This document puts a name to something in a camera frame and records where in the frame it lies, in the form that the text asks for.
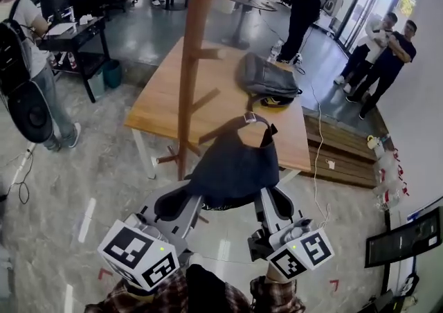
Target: wooden coat rack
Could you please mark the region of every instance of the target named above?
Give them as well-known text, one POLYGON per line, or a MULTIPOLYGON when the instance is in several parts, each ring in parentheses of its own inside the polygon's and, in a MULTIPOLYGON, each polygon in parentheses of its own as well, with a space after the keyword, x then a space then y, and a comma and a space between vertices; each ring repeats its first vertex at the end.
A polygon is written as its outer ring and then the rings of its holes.
POLYGON ((224 52, 217 48, 202 48, 206 17, 211 0, 190 0, 188 16, 186 19, 185 37, 183 43, 183 57, 181 60, 180 94, 179 94, 179 152, 174 153, 169 147, 170 156, 158 159, 158 163, 175 161, 178 165, 178 178, 185 176, 186 156, 188 148, 200 156, 199 149, 189 142, 191 116, 199 108, 219 95, 219 90, 214 89, 194 102, 195 83, 199 60, 220 60, 224 52))

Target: window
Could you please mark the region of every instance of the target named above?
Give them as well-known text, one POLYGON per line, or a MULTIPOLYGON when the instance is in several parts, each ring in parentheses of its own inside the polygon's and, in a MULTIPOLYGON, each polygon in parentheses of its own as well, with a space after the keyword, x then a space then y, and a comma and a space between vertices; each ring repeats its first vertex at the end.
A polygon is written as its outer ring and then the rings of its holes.
POLYGON ((410 19, 410 16, 414 11, 415 3, 416 0, 399 0, 399 3, 394 10, 395 14, 399 18, 399 21, 395 24, 394 27, 396 31, 403 31, 406 22, 408 21, 408 19, 410 19))

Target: gray backpack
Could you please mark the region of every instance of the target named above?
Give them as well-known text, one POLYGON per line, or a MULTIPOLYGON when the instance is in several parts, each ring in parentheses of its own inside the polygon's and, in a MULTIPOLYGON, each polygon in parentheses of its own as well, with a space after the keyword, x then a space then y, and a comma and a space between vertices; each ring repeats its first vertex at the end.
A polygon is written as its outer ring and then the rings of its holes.
POLYGON ((249 95, 247 110, 260 101, 267 107, 284 107, 302 91, 289 71, 263 60, 254 53, 246 54, 235 76, 237 84, 249 95))

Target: glass door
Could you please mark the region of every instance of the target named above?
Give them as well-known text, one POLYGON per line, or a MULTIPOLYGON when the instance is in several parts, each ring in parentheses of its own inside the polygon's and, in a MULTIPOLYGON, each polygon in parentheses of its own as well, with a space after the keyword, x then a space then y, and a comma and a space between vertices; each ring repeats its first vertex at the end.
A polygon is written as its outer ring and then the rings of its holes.
POLYGON ((348 19, 340 41, 352 52, 358 40, 365 35, 365 26, 372 18, 383 19, 394 0, 358 0, 348 19))

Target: white cube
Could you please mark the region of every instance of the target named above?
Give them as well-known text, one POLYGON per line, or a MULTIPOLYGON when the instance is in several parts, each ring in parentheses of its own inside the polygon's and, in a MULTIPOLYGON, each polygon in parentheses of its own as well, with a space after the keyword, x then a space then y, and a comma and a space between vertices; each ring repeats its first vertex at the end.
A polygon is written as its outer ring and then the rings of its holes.
POLYGON ((307 270, 315 270, 334 257, 334 250, 323 229, 292 240, 272 253, 267 260, 291 280, 307 270))
POLYGON ((124 279, 150 291, 179 268, 173 245, 117 220, 98 252, 124 279))

